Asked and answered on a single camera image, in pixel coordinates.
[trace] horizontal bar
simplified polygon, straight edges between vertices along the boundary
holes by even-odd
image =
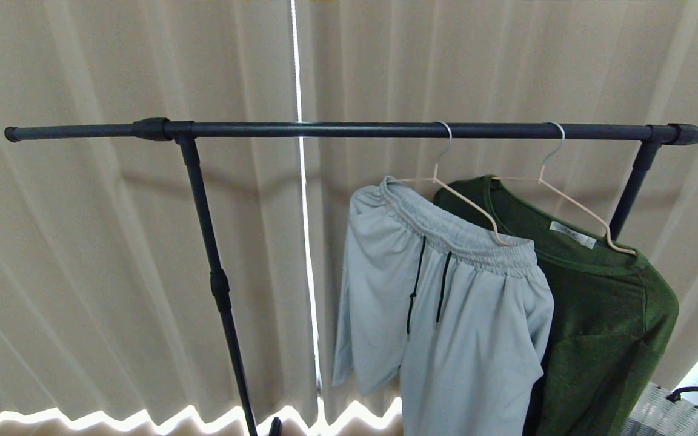
[[[341,137],[341,138],[443,138],[446,129],[437,122],[192,122],[148,119],[133,124],[88,126],[8,127],[10,141],[136,136],[150,140],[171,140],[179,135],[193,137]],[[454,122],[449,124],[455,138],[556,139],[557,127],[548,122]],[[578,140],[654,140],[673,143],[681,135],[675,126],[632,126],[621,124],[562,124],[567,138]],[[694,140],[698,143],[698,127]]]

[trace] elastic waistband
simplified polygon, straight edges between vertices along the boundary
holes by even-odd
[[[501,234],[500,238],[510,246],[499,245],[493,231],[469,223],[435,206],[412,188],[393,181],[393,177],[386,176],[379,187],[367,188],[377,190],[394,219],[427,236],[427,242],[437,250],[451,251],[457,259],[497,273],[526,276],[539,271],[534,241]]]

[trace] hanger hook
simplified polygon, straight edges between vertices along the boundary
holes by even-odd
[[[537,178],[538,183],[540,183],[543,180],[543,171],[545,171],[545,166],[548,163],[548,160],[554,157],[554,155],[557,154],[562,149],[562,147],[565,146],[565,139],[567,138],[567,135],[565,134],[565,128],[562,127],[562,124],[559,124],[555,121],[549,121],[548,123],[553,124],[556,127],[559,127],[559,131],[562,132],[562,140],[559,141],[559,145],[554,149],[554,151],[550,152],[549,154],[546,154],[546,157],[543,158],[543,164],[540,166],[540,177]]]
[[[438,178],[438,164],[440,164],[441,157],[443,157],[444,154],[446,154],[449,151],[449,149],[451,149],[452,144],[454,144],[454,135],[451,133],[451,127],[449,127],[448,124],[446,124],[446,122],[436,122],[440,122],[440,124],[443,124],[443,126],[446,127],[446,130],[448,130],[448,145],[446,146],[446,148],[444,148],[443,151],[440,152],[440,154],[438,154],[438,158],[435,160],[435,170],[433,171],[433,179]]]

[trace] rack vertical pole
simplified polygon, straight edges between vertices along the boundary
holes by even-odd
[[[653,164],[653,160],[656,158],[656,152],[659,151],[661,146],[662,144],[659,142],[643,141],[640,149],[637,150],[637,156],[635,156],[634,163],[632,163],[632,172],[629,174],[629,180],[623,188],[621,198],[618,200],[618,206],[616,206],[616,212],[613,213],[613,218],[610,220],[610,235],[613,240],[617,240],[618,235],[621,234],[621,229],[623,229],[629,212],[632,210],[632,205],[634,205],[634,201],[637,199],[637,193],[642,188],[645,175],[651,169],[651,164]]]
[[[247,422],[247,430],[250,436],[258,436],[255,427],[252,403],[250,403],[249,390],[247,389],[247,378],[244,375],[244,364],[241,362],[241,348],[239,347],[239,337],[236,334],[236,325],[233,323],[233,312],[230,307],[230,284],[228,276],[222,269],[219,261],[219,251],[217,241],[214,237],[214,226],[211,225],[211,213],[208,209],[208,199],[204,187],[203,175],[201,174],[201,160],[199,150],[196,146],[196,138],[191,135],[180,135],[174,139],[182,149],[182,158],[188,168],[190,188],[193,191],[193,200],[196,202],[196,212],[201,225],[201,235],[203,236],[206,257],[210,266],[211,294],[217,303],[219,315],[222,317],[222,329],[225,331],[225,340],[228,343],[230,361],[233,365],[233,374],[236,376],[236,386],[239,389],[241,398],[241,408],[244,410],[244,418]]]

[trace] green neckline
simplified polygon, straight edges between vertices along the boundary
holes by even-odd
[[[567,223],[566,221],[561,220],[560,218],[557,218],[556,216],[553,216],[550,213],[545,212],[544,210],[537,209],[537,207],[535,207],[534,205],[514,195],[511,191],[508,190],[508,188],[505,187],[505,185],[502,184],[501,181],[493,180],[493,177],[495,177],[493,176],[493,174],[487,174],[487,176],[481,177],[484,206],[487,208],[487,212],[494,216],[497,225],[501,227],[502,231],[504,231],[505,233],[515,237],[519,237],[515,234],[515,232],[510,231],[510,229],[505,225],[503,221],[501,221],[501,219],[497,215],[497,212],[494,209],[494,205],[492,204],[491,193],[493,188],[495,188],[496,190],[502,190],[513,202],[516,202],[521,206],[525,207],[526,209],[531,210],[531,212],[537,214],[538,216],[542,216],[543,218],[546,218],[546,220],[556,221],[567,227],[570,227],[571,229],[573,229],[573,231],[593,237],[597,240],[598,245],[606,246],[604,242],[604,236],[593,234],[590,231],[582,229],[578,226],[574,226],[573,224]],[[538,250],[537,245],[535,246],[535,253],[537,253],[537,256],[541,257],[541,259],[545,259],[547,262],[562,266],[563,268],[568,268],[576,271],[583,271],[584,273],[592,273],[600,276],[628,276],[637,273],[638,270],[642,270],[643,268],[646,268],[649,265],[648,259],[646,259],[646,257],[643,256],[643,254],[640,253],[640,251],[638,251],[637,248],[633,248],[632,246],[621,245],[621,243],[617,242],[615,242],[615,245],[620,246],[621,248],[629,248],[631,250],[636,251],[637,257],[632,256],[634,257],[634,261],[631,262],[631,264],[629,265],[604,266],[584,264],[580,262],[574,262],[573,260],[563,259],[562,257],[554,256],[553,254],[548,254]]]

